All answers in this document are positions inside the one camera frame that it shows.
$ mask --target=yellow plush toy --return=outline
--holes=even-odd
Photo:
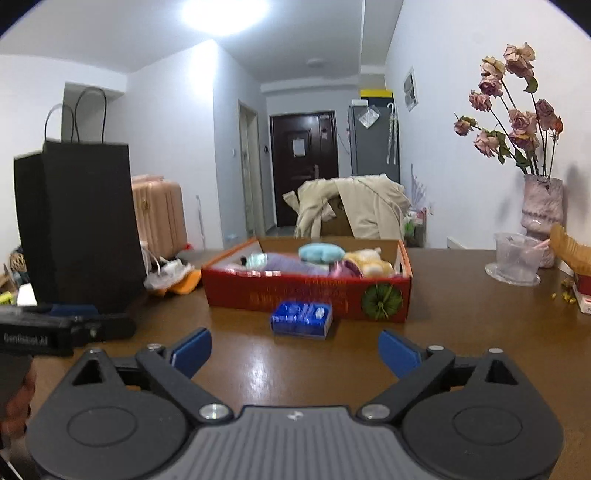
[[[382,260],[381,253],[381,248],[376,248],[375,250],[359,250],[346,253],[343,260],[349,260],[357,265],[364,277],[392,277],[394,275],[392,264]]]

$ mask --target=ceiling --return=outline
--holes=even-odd
[[[261,83],[359,74],[384,64],[402,0],[268,0],[258,25],[215,40]],[[135,72],[210,36],[182,20],[185,0],[43,0],[0,39],[0,54]],[[362,17],[365,5],[363,48]],[[311,68],[307,60],[322,59]]]
[[[361,65],[384,65],[402,0],[366,0]]]

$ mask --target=refrigerator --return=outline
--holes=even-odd
[[[400,183],[400,149],[398,148],[398,116],[391,122],[391,110],[387,106],[370,105],[379,118],[366,128],[359,118],[367,113],[366,106],[349,107],[349,131],[353,176],[381,175]],[[388,162],[388,144],[392,123],[392,141]]]

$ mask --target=pink vase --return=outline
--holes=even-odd
[[[539,240],[550,236],[550,228],[555,223],[564,222],[564,186],[562,180],[546,179],[535,175],[525,175],[525,188],[521,225],[527,235]],[[540,266],[551,268],[556,256],[551,248],[546,249]]]

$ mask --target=rose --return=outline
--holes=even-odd
[[[509,110],[509,122],[517,135],[526,135],[530,128],[530,119],[517,109]]]
[[[453,129],[461,137],[465,137],[468,132],[472,132],[474,130],[470,122],[464,120],[464,117],[458,119],[458,121],[453,125]]]
[[[538,125],[538,117],[533,112],[526,112],[525,116],[530,121],[530,127],[527,129],[527,133],[529,134],[529,136],[535,137],[535,129],[537,128],[537,125]]]
[[[502,80],[505,74],[505,64],[494,57],[486,57],[482,59],[480,70],[483,77],[493,76],[498,80]]]
[[[476,137],[476,140],[474,140],[474,146],[483,155],[492,157],[498,151],[499,139],[497,137],[490,136],[489,132],[483,130],[480,132],[480,135]]]
[[[564,125],[562,123],[561,116],[556,119],[556,122],[554,122],[554,125],[552,125],[552,129],[554,130],[554,136],[556,137],[556,140],[558,140],[558,137],[564,131]]]
[[[478,93],[474,90],[470,93],[470,103],[481,112],[490,112],[492,108],[491,98],[485,93]]]
[[[527,80],[533,78],[534,68],[530,62],[535,60],[535,52],[527,43],[521,48],[507,45],[503,56],[505,57],[508,72]]]
[[[503,96],[501,81],[495,76],[484,77],[478,86],[482,93],[492,95],[493,97]]]
[[[556,114],[554,113],[554,108],[550,105],[546,100],[538,100],[535,104],[535,109],[540,116],[540,128],[547,132],[548,130],[552,129],[554,123],[556,122]]]
[[[534,151],[540,146],[540,142],[535,135],[518,134],[517,132],[512,131],[509,134],[509,139],[514,145],[525,151]]]

